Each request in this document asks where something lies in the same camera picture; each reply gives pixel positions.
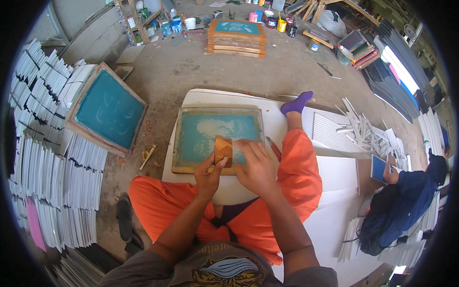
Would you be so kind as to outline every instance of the person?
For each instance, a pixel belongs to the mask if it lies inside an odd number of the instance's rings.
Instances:
[[[445,183],[448,173],[446,159],[432,154],[431,150],[429,162],[425,171],[402,170],[400,173],[386,163],[383,178],[388,185],[371,198],[358,235],[363,252],[378,255],[412,227],[429,208],[435,192]]]
[[[100,286],[338,286],[336,272],[321,267],[302,222],[317,208],[322,181],[301,112],[312,92],[284,104],[288,132],[275,180],[263,144],[246,139],[233,145],[247,162],[236,163],[238,181],[259,196],[249,203],[211,202],[227,158],[208,169],[199,165],[196,185],[137,176],[129,186],[133,209],[153,245],[107,273]],[[284,260],[284,282],[270,264]]]

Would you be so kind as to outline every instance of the wooden shelf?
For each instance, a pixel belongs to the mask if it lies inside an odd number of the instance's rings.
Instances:
[[[148,25],[151,21],[153,21],[154,18],[158,17],[158,15],[161,13],[162,10],[159,10],[159,11],[156,11],[154,13],[152,13],[150,16],[148,16],[147,19],[145,19],[145,22],[143,23],[143,27],[145,27],[146,25]],[[139,30],[139,28],[137,27],[134,27],[134,28],[130,28],[131,31],[137,31]]]

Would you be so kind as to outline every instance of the foot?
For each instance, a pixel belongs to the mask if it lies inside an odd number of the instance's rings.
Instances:
[[[294,101],[283,104],[280,107],[280,111],[284,115],[287,114],[288,112],[302,113],[304,105],[306,104],[307,101],[309,101],[312,98],[313,98],[313,93],[311,91],[303,92]]]

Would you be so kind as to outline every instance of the textured white panel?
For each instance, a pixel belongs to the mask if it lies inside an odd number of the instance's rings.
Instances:
[[[337,133],[340,125],[328,118],[314,113],[313,140],[342,152],[351,158],[369,158],[363,150],[346,137],[346,133]]]

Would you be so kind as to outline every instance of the concrete floor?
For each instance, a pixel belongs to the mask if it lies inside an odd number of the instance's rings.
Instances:
[[[178,12],[187,17],[211,17],[219,8],[205,5],[196,6],[195,1],[176,3]],[[257,9],[252,4],[236,6],[227,4],[223,8],[224,17],[228,10],[236,11],[236,19],[245,19],[249,12]],[[134,63],[132,73],[125,82],[147,103],[149,103],[144,123],[139,131],[136,145],[123,160],[109,154],[101,190],[101,208],[97,213],[98,243],[107,251],[125,260],[124,242],[118,232],[115,218],[116,197],[127,193],[132,178],[146,173],[161,179],[162,166],[166,157],[168,141],[175,124],[177,112],[187,91],[206,88],[246,93],[285,101],[277,95],[299,95],[311,90],[314,98],[310,107],[339,113],[334,105],[345,109],[341,98],[347,97],[358,113],[364,113],[371,123],[384,129],[382,119],[395,135],[404,142],[405,152],[411,155],[413,170],[427,166],[419,123],[408,123],[397,111],[377,98],[369,89],[360,71],[352,66],[343,66],[332,51],[321,45],[317,52],[307,49],[309,38],[302,32],[311,27],[300,21],[296,38],[290,38],[277,30],[265,29],[268,37],[266,58],[258,59],[234,55],[207,55],[204,48],[207,34],[191,34],[188,38],[168,36],[148,43]],[[316,62],[325,65],[334,76],[330,78]],[[152,144],[157,148],[143,171],[142,151]],[[151,240],[137,218],[138,231],[146,247]]]

